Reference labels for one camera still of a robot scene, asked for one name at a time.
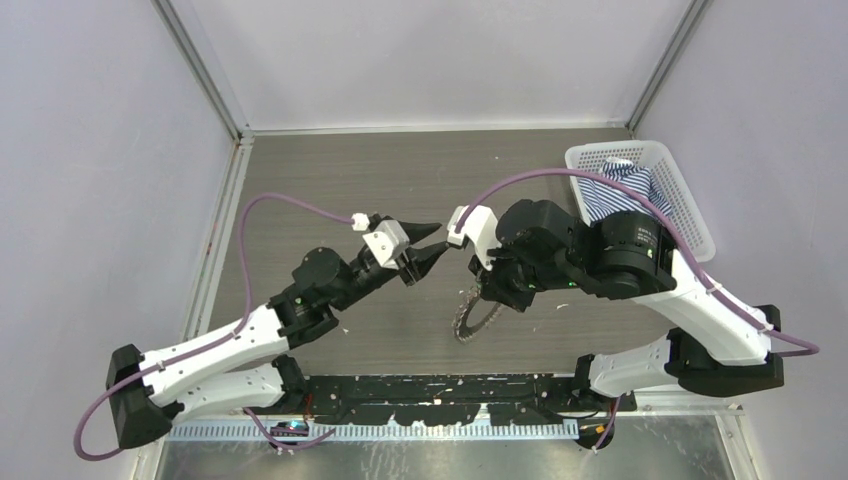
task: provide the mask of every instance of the gray wood surface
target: gray wood surface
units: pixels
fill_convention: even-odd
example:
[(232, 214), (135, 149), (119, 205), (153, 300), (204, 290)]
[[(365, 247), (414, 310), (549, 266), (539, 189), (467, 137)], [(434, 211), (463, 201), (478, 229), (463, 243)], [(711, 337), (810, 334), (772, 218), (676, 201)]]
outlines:
[[(574, 145), (626, 140), (623, 129), (299, 135), (256, 139), (241, 196), (283, 192), (338, 215), (375, 212), (409, 222), (446, 223), (457, 205), (526, 170), (564, 166)], [(521, 198), (550, 198), (576, 214), (567, 179), (534, 179), (496, 194), (502, 214)], [(316, 246), (351, 258), (362, 245), (350, 227), (278, 202), (257, 205), (247, 222), (247, 254), (257, 305), (279, 293)], [(422, 242), (444, 241), (434, 234)], [(305, 374), (570, 372), (586, 353), (613, 353), (659, 338), (670, 324), (628, 301), (580, 291), (547, 292), (524, 314), (508, 310), (469, 345), (451, 320), (473, 282), (470, 251), (446, 253), (430, 275), (400, 280), (338, 314), (340, 328), (297, 348)], [(212, 328), (239, 318), (244, 284), (230, 242)], [(478, 305), (472, 322), (488, 310)]]

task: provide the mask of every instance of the blue and white striped towel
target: blue and white striped towel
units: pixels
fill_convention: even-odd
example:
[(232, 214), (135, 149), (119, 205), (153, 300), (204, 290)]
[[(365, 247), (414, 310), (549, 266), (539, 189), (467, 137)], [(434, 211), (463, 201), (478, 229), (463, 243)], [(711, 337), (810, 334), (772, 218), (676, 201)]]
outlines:
[[(671, 216), (671, 205), (655, 184), (650, 168), (637, 167), (630, 160), (610, 157), (599, 173), (642, 194), (665, 216)], [(623, 192), (585, 178), (577, 179), (577, 183), (580, 185), (580, 193), (583, 195), (583, 202), (589, 213), (589, 223), (621, 211), (651, 214), (647, 208)]]

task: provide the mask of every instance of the reflective floor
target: reflective floor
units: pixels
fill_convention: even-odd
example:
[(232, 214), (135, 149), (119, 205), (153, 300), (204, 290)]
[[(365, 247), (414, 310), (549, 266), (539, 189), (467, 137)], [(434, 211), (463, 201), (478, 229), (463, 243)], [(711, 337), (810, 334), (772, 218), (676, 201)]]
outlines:
[(277, 455), (265, 443), (168, 442), (157, 478), (731, 479), (716, 418), (630, 416), (598, 456), (570, 441), (325, 443)]

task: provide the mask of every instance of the wall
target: wall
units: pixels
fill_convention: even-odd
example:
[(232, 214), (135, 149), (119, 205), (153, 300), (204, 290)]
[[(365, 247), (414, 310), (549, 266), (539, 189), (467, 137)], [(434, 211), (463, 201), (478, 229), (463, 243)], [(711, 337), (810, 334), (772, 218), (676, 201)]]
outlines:
[(258, 130), (624, 122), (689, 4), (176, 3)]
[(708, 270), (822, 353), (743, 399), (766, 478), (844, 478), (848, 4), (715, 2), (638, 130), (666, 143), (717, 243)]
[(0, 478), (127, 478), (73, 429), (114, 348), (178, 338), (232, 142), (150, 2), (2, 2), (0, 43)]

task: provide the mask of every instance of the white basket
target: white basket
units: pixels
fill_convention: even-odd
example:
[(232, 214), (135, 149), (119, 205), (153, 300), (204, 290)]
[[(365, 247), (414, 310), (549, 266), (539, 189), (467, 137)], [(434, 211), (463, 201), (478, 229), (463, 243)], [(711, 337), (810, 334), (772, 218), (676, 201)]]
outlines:
[[(648, 167), (662, 190), (668, 203), (674, 210), (671, 221), (686, 244), (692, 249), (699, 262), (706, 262), (715, 256), (715, 244), (707, 225), (701, 217), (698, 205), (677, 169), (671, 152), (660, 142), (627, 140), (623, 142), (590, 143), (571, 147), (565, 152), (565, 165), (568, 168), (584, 172), (597, 173), (609, 157), (626, 158), (635, 165)], [(580, 217), (589, 223), (589, 212), (580, 193), (577, 177), (571, 177), (571, 188), (580, 207)]]

